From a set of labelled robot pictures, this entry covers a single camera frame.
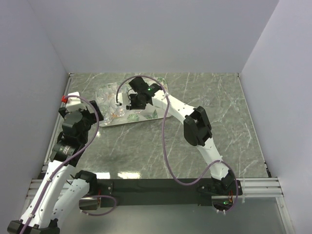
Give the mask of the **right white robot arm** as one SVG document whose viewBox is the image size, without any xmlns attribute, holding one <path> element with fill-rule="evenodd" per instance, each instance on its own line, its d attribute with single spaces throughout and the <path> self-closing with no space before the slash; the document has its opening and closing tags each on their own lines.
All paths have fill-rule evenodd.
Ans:
<svg viewBox="0 0 312 234">
<path fill-rule="evenodd" d="M 157 80 L 147 84 L 145 76 L 133 76 L 129 85 L 134 91 L 130 95 L 129 109 L 143 109 L 147 104 L 156 106 L 171 114 L 183 124 L 185 140 L 198 149 L 207 163 L 213 187 L 221 195 L 233 191 L 239 195 L 239 187 L 233 170 L 223 160 L 214 143 L 212 127 L 205 109 L 201 106 L 190 106 L 170 95 Z"/>
</svg>

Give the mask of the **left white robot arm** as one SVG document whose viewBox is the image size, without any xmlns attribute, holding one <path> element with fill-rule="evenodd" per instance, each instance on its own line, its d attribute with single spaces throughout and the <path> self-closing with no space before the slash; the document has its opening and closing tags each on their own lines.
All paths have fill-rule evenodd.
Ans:
<svg viewBox="0 0 312 234">
<path fill-rule="evenodd" d="M 98 127 L 103 120 L 94 100 L 70 96 L 65 103 L 65 107 L 58 110 L 63 118 L 62 131 L 51 151 L 46 174 L 24 214 L 8 225 L 10 234 L 58 234 L 61 223 L 78 201 L 98 190 L 97 176 L 80 171 L 70 188 L 60 195 L 66 180 L 91 144 L 88 132 L 92 125 Z"/>
</svg>

